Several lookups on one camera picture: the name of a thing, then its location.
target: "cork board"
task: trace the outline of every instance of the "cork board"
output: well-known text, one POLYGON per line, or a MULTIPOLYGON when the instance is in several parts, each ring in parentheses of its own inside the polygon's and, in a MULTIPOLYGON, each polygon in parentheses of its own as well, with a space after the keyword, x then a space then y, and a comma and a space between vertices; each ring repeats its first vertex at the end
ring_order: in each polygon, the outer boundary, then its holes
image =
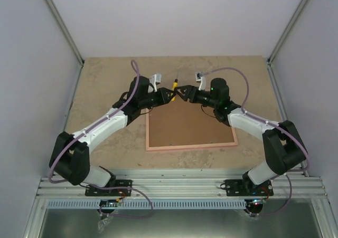
MULTIPOLYGON (((203 107, 213 116, 212 108, 203 107)), ((146 114, 146 150, 237 146, 236 131, 206 115, 201 105, 176 97, 146 114)))

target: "cable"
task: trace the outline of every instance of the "cable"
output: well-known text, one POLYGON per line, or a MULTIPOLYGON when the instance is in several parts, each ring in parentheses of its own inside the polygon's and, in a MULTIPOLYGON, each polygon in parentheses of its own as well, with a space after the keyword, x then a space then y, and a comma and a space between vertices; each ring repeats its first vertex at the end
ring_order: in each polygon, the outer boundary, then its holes
POLYGON ((243 101, 243 103, 242 103, 242 105, 241 105, 241 110, 242 110, 242 112, 243 112, 246 116, 248 116, 249 118, 255 119, 255 120, 257 120, 257 121, 259 121, 259 122, 262 122, 262 123, 266 123, 267 125, 270 125, 270 126, 276 128, 277 130, 281 131, 281 132, 284 133, 286 136, 288 136, 288 137, 289 137, 289 138, 290 138, 290 139, 291 139, 291 140, 292 140, 292 141, 293 141, 293 142, 301 149, 301 151, 303 152, 303 154, 304 154, 304 156, 305 156, 305 159, 306 159, 306 161, 307 161, 306 167, 305 167, 305 168, 301 168, 301 169, 291 169, 291 170, 289 170, 288 172, 299 172, 299 171, 302 171, 302 172, 303 172, 303 171, 308 170, 308 169, 310 168, 310 164, 311 164, 309 155, 308 155, 306 149, 302 146, 302 144, 301 144, 294 136, 292 136, 290 133, 288 133, 286 130, 284 130, 283 128, 279 127, 278 125, 275 125, 274 123, 271 123, 271 122, 269 122, 269 121, 266 120, 266 119, 262 119, 262 118, 260 118, 260 117, 258 117, 258 116, 256 116, 256 115, 254 115, 254 114, 252 114, 252 113, 249 113, 247 110, 244 109, 244 106, 245 106, 245 104, 246 104, 246 102, 247 102, 247 100, 248 100, 248 97, 249 97, 249 81, 248 81, 248 78, 245 76, 244 73, 242 73, 242 72, 241 72, 240 70, 238 70, 237 68, 218 68, 218 69, 211 70, 211 71, 209 71, 209 72, 207 72, 207 73, 202 73, 202 76, 206 76, 206 75, 208 75, 208 74, 215 73, 215 72, 218 72, 218 71, 221 71, 221 70, 232 70, 232 71, 236 71, 236 72, 238 72, 238 73, 244 78, 245 83, 246 83, 246 85, 247 85, 247 94, 246 94, 246 96, 245 96, 245 98, 244 98, 244 101, 243 101))
POLYGON ((140 193, 142 196, 145 197, 145 199, 149 202, 149 205, 150 205, 150 210, 151 212, 148 214, 148 215, 143 215, 143 216, 133 216, 133 215, 124 215, 124 214, 114 214, 114 213, 103 213, 102 212, 102 207, 103 206, 100 206, 99 208, 99 213, 101 215, 106 215, 106 216, 116 216, 116 217, 122 217, 122 218, 136 218, 136 219, 142 219, 142 218, 149 218, 149 217, 152 217, 155 213, 154 211, 154 206, 153 206, 153 203, 151 202, 151 200, 149 199, 149 197, 144 194, 143 192, 139 191, 138 189, 135 189, 135 188, 132 188, 132 187, 108 187, 108 188, 102 188, 102 187, 99 187, 99 186, 96 186, 95 184, 91 184, 91 186, 95 187, 95 188, 98 188, 98 189, 105 189, 105 190, 111 190, 111 189, 128 189, 128 190, 132 190, 132 191, 136 191, 138 193, 140 193))
POLYGON ((79 186, 83 187, 83 188, 88 188, 88 186, 85 186, 85 185, 82 185, 82 184, 79 184, 79 186))
POLYGON ((147 112, 141 113, 140 115, 148 114, 148 113, 150 113, 152 110, 153 110, 153 108, 151 108, 151 109, 150 109, 149 111, 147 111, 147 112))
POLYGON ((269 191, 268 191, 267 189, 265 189, 264 187, 261 187, 261 189, 262 189, 263 191, 265 191, 265 192, 266 192, 266 194, 267 194, 267 197, 265 198, 265 200, 268 200, 268 199, 269 199, 269 197, 270 197, 269 191))
POLYGON ((278 209, 278 210, 276 210, 276 211, 274 211, 274 212, 272 212, 272 213, 252 213, 252 212, 250 212, 248 209, 246 209, 246 212, 248 213, 248 214, 250 214, 251 216, 271 216, 271 215, 274 215, 274 214, 277 214, 277 213, 280 213, 281 211, 283 211, 285 208, 286 208, 286 206, 291 202, 291 197, 292 197, 292 184, 291 184, 291 179, 290 179, 290 177, 288 176, 288 175, 286 175, 285 174, 285 176, 286 176, 286 178, 288 179, 288 181, 289 181, 289 185, 290 185, 290 192, 289 192, 289 198, 287 199, 287 201, 285 202, 285 204, 280 208, 280 209, 278 209))
POLYGON ((89 133, 90 131, 92 131, 94 128, 96 128, 98 125, 100 125, 101 123, 105 122, 106 120, 108 120, 109 118, 111 118, 112 116, 114 116, 116 113, 118 113, 120 110, 122 110, 133 98, 136 89, 138 87, 138 82, 139 82, 139 68, 138 65, 136 63, 135 60, 131 60, 130 64, 132 65, 133 70, 136 72, 136 83, 134 86, 134 89, 132 91, 132 93, 130 94, 130 97, 127 99, 127 101, 122 104, 122 106, 120 108, 118 108, 117 110, 115 110, 112 114, 110 114, 108 117, 104 117, 101 120, 97 121, 94 125, 92 125, 91 127, 89 127, 88 129, 85 130, 85 133, 81 133, 79 136, 77 136, 75 139, 73 139, 70 143, 68 143, 66 145, 65 148, 63 148, 63 150, 59 153, 59 155, 57 156, 57 158, 55 159, 55 161, 53 162, 49 173, 48 173, 48 181, 53 183, 53 184, 59 184, 59 183, 63 183, 63 182, 67 182, 66 179, 62 179, 62 180, 53 180, 53 173, 54 173, 54 169, 57 165, 57 163, 59 162, 59 160, 61 159, 61 157, 64 155, 64 153, 76 142, 78 141, 80 138, 82 138, 85 134, 89 133))
POLYGON ((204 114, 208 115, 209 117, 216 118, 216 117, 214 117, 214 116, 209 115, 208 113, 206 113, 206 112, 203 110, 203 105, 201 105, 201 110, 203 111, 204 114))

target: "white connector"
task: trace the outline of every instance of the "white connector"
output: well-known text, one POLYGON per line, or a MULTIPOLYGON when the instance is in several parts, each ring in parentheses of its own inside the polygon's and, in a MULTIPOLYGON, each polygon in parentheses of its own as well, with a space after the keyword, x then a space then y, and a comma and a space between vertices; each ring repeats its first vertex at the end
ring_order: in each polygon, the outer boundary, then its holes
POLYGON ((199 90, 204 90, 206 86, 206 78, 205 76, 202 76, 203 74, 201 72, 195 73, 195 79, 196 82, 200 83, 199 90))
MULTIPOLYGON (((154 92, 157 92, 157 86, 161 83, 162 75, 160 73, 155 73, 153 76, 149 78, 150 83, 154 86, 154 92)), ((153 88, 151 86, 148 87, 148 93, 153 92, 153 88)))

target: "metal base plate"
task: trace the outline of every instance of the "metal base plate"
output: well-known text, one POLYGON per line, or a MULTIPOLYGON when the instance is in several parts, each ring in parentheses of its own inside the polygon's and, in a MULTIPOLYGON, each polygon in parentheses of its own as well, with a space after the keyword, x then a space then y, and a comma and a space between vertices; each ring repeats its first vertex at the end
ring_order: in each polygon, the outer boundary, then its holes
MULTIPOLYGON (((116 186, 121 186, 121 187, 132 187, 133 185, 133 180, 116 180, 116 186)), ((132 191, 127 190, 127 189, 120 189, 120 192, 123 192, 126 197, 130 197, 132 194, 132 191)), ((84 193, 87 197, 105 197, 105 196, 110 196, 110 197, 121 197, 121 193, 116 189, 112 190, 105 190, 105 189, 97 189, 95 187, 89 186, 89 188, 86 189, 86 192, 84 193)))
POLYGON ((244 187, 242 179, 228 179, 225 180, 224 189, 227 192, 228 197, 236 197, 236 196, 259 196, 259 197, 267 197, 274 195, 273 187, 271 185, 271 181, 265 181, 260 186, 258 186, 255 190, 253 190, 250 194, 247 193, 247 190, 244 187))

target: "vent grille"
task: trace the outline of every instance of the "vent grille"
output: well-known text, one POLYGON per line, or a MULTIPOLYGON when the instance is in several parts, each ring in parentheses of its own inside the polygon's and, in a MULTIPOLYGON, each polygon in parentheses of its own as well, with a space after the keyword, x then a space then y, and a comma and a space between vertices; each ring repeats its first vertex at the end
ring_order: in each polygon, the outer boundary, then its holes
MULTIPOLYGON (((97 209, 100 199, 51 199, 48 209, 97 209)), ((244 199, 153 199, 154 209, 244 209, 244 199)), ((103 209, 146 210, 150 205, 145 199, 125 199, 120 205, 107 204, 103 209)))

